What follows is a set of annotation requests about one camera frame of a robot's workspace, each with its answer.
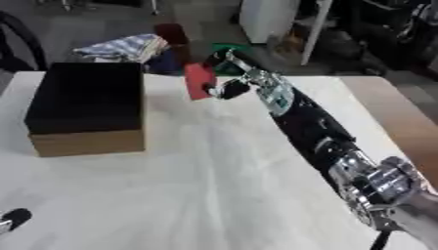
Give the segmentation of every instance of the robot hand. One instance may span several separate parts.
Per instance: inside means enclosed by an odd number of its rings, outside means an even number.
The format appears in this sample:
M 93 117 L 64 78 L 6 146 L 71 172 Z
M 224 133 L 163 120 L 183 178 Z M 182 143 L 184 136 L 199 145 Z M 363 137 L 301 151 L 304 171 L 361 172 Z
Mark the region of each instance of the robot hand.
M 204 91 L 227 100 L 253 86 L 290 143 L 361 222 L 381 231 L 372 250 L 382 249 L 393 230 L 404 230 L 438 249 L 438 196 L 426 189 L 426 180 L 415 166 L 397 157 L 372 162 L 323 108 L 244 54 L 224 49 L 204 66 L 220 63 L 237 66 L 242 76 L 221 86 L 205 84 Z

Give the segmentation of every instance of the red object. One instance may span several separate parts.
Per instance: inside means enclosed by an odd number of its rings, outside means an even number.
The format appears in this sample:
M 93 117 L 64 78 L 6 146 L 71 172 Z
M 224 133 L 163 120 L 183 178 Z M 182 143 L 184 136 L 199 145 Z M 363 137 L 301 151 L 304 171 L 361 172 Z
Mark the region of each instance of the red object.
M 216 85 L 216 75 L 212 68 L 205 68 L 200 63 L 191 63 L 186 65 L 185 74 L 187 91 L 193 101 L 210 97 L 202 90 L 202 86 L 205 83 Z

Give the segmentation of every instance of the black box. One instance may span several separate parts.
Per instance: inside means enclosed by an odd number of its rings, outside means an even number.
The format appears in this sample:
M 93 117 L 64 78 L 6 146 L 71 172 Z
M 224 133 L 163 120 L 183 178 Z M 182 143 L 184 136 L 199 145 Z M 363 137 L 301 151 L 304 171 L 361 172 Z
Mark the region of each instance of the black box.
M 54 63 L 25 118 L 41 156 L 144 150 L 139 63 Z

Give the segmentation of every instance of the gray floor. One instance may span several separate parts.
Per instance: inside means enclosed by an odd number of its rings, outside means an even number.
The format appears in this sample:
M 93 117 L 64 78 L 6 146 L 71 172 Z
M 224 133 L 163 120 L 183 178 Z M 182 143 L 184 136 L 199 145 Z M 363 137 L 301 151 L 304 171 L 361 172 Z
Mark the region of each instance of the gray floor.
M 48 61 L 74 61 L 71 50 L 118 38 L 153 32 L 163 22 L 178 22 L 191 40 L 195 59 L 202 60 L 217 42 L 247 44 L 238 25 L 228 22 L 240 0 L 158 0 L 160 15 L 152 16 L 149 0 L 143 8 L 97 5 L 97 10 L 76 8 L 65 12 L 58 0 L 36 6 L 33 0 L 0 0 L 0 10 L 7 11 L 27 24 L 39 37 Z M 15 51 L 25 59 L 30 56 L 25 46 L 12 38 Z M 319 64 L 297 66 L 297 59 L 288 62 L 270 56 L 264 48 L 252 48 L 253 55 L 270 69 L 290 75 L 319 75 L 327 69 Z M 0 93 L 11 75 L 0 72 Z M 391 71 L 387 78 L 426 115 L 438 123 L 438 84 L 408 71 Z

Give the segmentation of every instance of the folded cloth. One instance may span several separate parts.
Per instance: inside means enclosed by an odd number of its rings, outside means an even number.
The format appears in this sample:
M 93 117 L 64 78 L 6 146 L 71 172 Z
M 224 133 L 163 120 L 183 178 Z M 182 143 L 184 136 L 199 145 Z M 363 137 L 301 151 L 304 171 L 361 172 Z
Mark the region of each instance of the folded cloth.
M 73 52 L 84 58 L 121 59 L 145 63 L 167 49 L 168 44 L 161 37 L 155 34 L 141 34 L 74 49 Z

